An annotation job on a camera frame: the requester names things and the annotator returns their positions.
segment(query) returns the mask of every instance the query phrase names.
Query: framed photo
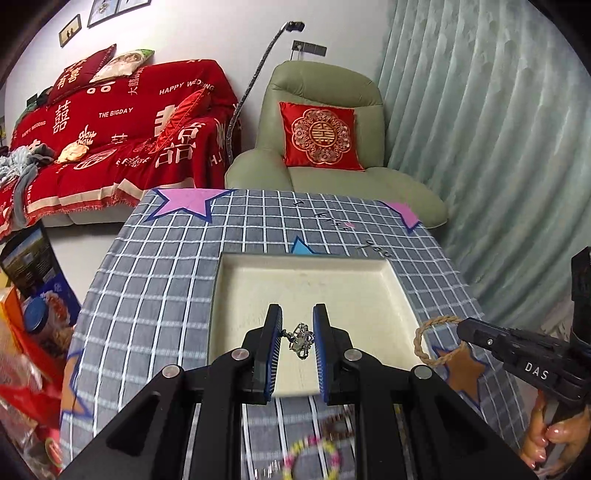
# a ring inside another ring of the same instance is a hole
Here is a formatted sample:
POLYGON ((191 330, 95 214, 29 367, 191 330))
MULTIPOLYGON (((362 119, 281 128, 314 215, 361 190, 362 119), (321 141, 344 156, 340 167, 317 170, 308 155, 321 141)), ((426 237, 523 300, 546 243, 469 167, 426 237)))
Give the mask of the framed photo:
POLYGON ((82 30, 82 22, 78 14, 60 32, 61 47, 63 48, 80 30, 82 30))
POLYGON ((136 8, 145 7, 146 5, 149 5, 151 2, 152 0, 119 0, 117 13, 122 14, 130 10, 135 10, 136 8))
POLYGON ((117 3, 119 3, 118 0, 94 0, 88 18, 88 28, 114 17, 117 12, 117 3))
POLYGON ((88 28, 94 27, 117 15, 145 7, 150 3, 152 3, 152 0, 93 0, 88 19, 88 28))
POLYGON ((6 126, 4 117, 0 116, 0 147, 6 145, 6 126))

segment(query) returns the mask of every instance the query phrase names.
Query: blue jar lid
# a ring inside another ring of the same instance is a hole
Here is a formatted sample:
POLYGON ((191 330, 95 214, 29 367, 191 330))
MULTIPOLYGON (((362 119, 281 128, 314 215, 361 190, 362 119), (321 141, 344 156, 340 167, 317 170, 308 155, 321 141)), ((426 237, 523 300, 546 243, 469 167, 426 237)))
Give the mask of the blue jar lid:
POLYGON ((45 300, 35 297, 25 309, 25 329, 28 333, 39 333, 45 328, 48 316, 49 309, 45 300))

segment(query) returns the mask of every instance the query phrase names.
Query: recliner chair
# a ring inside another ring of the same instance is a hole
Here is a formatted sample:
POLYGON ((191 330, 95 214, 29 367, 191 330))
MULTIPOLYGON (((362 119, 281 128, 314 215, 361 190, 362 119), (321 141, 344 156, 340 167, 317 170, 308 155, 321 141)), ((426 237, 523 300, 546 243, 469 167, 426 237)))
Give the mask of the recliner chair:
POLYGON ((287 61, 275 68, 262 104, 256 147, 235 158, 226 188, 328 193, 401 202, 426 228, 447 221, 447 207, 425 185, 384 167, 385 124, 377 85, 357 72, 313 61, 287 61), (357 155, 365 171, 286 167, 279 102, 355 109, 357 155))

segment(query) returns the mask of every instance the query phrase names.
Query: brown star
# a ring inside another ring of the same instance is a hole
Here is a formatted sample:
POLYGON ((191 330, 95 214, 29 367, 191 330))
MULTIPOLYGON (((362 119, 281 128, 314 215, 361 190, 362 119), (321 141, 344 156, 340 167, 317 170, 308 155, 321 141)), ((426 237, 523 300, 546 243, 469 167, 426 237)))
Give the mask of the brown star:
MULTIPOLYGON (((449 350, 434 347, 434 352, 441 357, 449 350)), ((447 385, 456 392, 464 392, 477 408, 480 408, 480 393, 478 391, 478 379, 486 371, 488 365, 477 360, 472 349, 469 347, 461 349, 454 357, 445 364, 447 370, 447 385)))
POLYGON ((61 389, 61 414, 70 413, 74 417, 92 418, 90 410, 84 405, 76 392, 78 369, 82 360, 82 351, 71 353, 64 370, 64 384, 61 389))

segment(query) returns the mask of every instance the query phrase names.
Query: pink star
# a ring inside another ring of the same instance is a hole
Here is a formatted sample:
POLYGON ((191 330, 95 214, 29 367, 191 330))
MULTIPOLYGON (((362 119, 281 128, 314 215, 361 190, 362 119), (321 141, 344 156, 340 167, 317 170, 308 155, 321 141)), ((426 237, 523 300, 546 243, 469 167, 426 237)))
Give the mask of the pink star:
POLYGON ((221 189, 154 189, 164 200, 154 212, 147 218, 147 222, 160 218, 168 213, 184 210, 211 223, 212 221, 212 200, 226 195, 233 190, 221 189))
POLYGON ((381 202, 386 207, 391 208, 395 212, 398 212, 402 217, 402 221, 407 228, 407 232, 412 232, 417 225, 420 223, 417 215, 410 209, 406 203, 396 203, 396 202, 381 202))

